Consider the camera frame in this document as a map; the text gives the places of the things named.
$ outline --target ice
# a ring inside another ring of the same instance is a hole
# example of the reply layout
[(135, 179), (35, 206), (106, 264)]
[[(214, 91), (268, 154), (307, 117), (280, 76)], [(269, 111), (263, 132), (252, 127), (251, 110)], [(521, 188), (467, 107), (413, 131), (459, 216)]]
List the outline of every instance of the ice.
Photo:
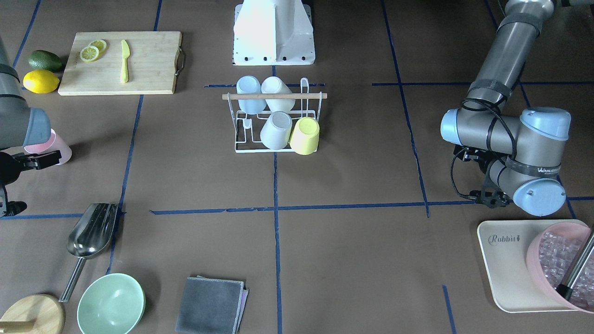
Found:
[[(581, 246), (582, 242), (579, 240), (568, 240), (550, 232), (542, 236), (538, 257), (542, 272), (552, 287), (556, 288), (561, 283)], [(594, 311), (594, 257), (587, 261), (586, 267), (577, 278), (571, 303)]]

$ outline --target cup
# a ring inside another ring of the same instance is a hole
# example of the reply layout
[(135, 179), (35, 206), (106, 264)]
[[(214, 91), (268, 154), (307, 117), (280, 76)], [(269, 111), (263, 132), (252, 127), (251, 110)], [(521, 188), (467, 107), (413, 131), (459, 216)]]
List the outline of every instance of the cup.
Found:
[(273, 112), (260, 132), (262, 144), (271, 150), (284, 149), (289, 142), (292, 125), (291, 116), (286, 112)]
[(70, 160), (72, 157), (72, 150), (60, 136), (54, 131), (51, 130), (51, 135), (49, 136), (49, 140), (43, 144), (35, 144), (35, 145), (27, 145), (24, 147), (27, 153), (35, 153), (35, 154), (43, 154), (49, 153), (52, 151), (59, 150), (62, 157), (59, 160), (59, 165), (63, 165)]
[[(246, 75), (237, 81), (237, 94), (260, 94), (260, 82), (253, 75)], [(266, 100), (239, 100), (239, 109), (249, 115), (255, 115), (266, 108)]]
[(289, 145), (300, 155), (314, 153), (320, 142), (320, 125), (311, 117), (302, 117), (295, 124)]
[[(262, 82), (262, 93), (264, 94), (289, 94), (293, 93), (279, 77), (269, 77)], [(289, 112), (295, 106), (294, 99), (266, 99), (270, 111)]]

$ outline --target dish rack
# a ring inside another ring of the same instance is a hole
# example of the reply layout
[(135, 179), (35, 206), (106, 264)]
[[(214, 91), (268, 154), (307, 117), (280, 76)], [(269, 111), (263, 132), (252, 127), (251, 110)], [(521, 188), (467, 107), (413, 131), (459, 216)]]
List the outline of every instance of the dish rack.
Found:
[[(299, 93), (288, 94), (223, 94), (223, 100), (229, 103), (231, 120), (235, 129), (235, 142), (233, 148), (237, 153), (262, 153), (262, 152), (294, 152), (288, 145), (284, 149), (271, 150), (262, 144), (260, 140), (260, 131), (264, 123), (272, 113), (270, 110), (264, 110), (256, 115), (246, 114), (242, 110), (234, 111), (232, 100), (253, 100), (253, 99), (295, 99), (299, 100), (299, 109), (287, 112), (292, 120), (302, 117), (311, 117), (319, 122), (322, 100), (327, 98), (326, 93), (310, 93), (309, 81), (307, 78), (301, 78), (299, 83)], [(309, 100), (318, 99), (318, 110), (309, 109)]]

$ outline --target avocado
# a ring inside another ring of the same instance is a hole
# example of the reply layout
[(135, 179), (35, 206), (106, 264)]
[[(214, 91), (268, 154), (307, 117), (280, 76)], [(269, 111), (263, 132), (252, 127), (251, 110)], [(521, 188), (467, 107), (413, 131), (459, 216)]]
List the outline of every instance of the avocado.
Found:
[(64, 70), (64, 63), (60, 57), (45, 50), (35, 50), (29, 56), (29, 65), (35, 70), (48, 70), (61, 72)]

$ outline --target yellow knife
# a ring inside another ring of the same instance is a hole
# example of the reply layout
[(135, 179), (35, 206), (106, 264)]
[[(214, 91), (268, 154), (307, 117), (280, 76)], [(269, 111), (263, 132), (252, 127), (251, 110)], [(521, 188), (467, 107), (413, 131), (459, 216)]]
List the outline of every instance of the yellow knife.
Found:
[(119, 81), (121, 83), (128, 82), (128, 57), (130, 56), (130, 47), (125, 39), (122, 39), (122, 73)]

